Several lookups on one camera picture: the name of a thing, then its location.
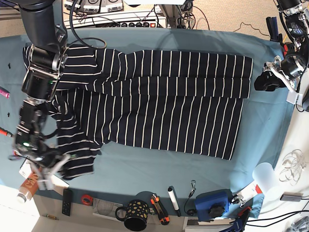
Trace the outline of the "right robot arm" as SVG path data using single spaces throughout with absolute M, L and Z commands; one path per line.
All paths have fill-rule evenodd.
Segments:
M 32 45 L 28 50 L 28 67 L 22 84 L 26 94 L 20 109 L 14 136 L 14 149 L 29 159 L 38 175 L 40 190 L 52 190 L 51 177 L 69 160 L 45 140 L 56 135 L 43 135 L 47 103 L 55 94 L 67 60 L 68 33 L 63 21 L 61 0 L 17 0 L 24 28 Z

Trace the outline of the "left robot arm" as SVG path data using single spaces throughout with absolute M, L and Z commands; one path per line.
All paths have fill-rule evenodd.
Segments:
M 290 39 L 284 43 L 281 34 L 275 34 L 273 19 L 267 18 L 271 41 L 279 42 L 283 58 L 275 56 L 273 62 L 266 62 L 257 77 L 254 88 L 257 91 L 288 89 L 287 101 L 309 109 L 309 95 L 300 93 L 301 80 L 309 70 L 309 9 L 300 0 L 278 0 L 281 24 Z

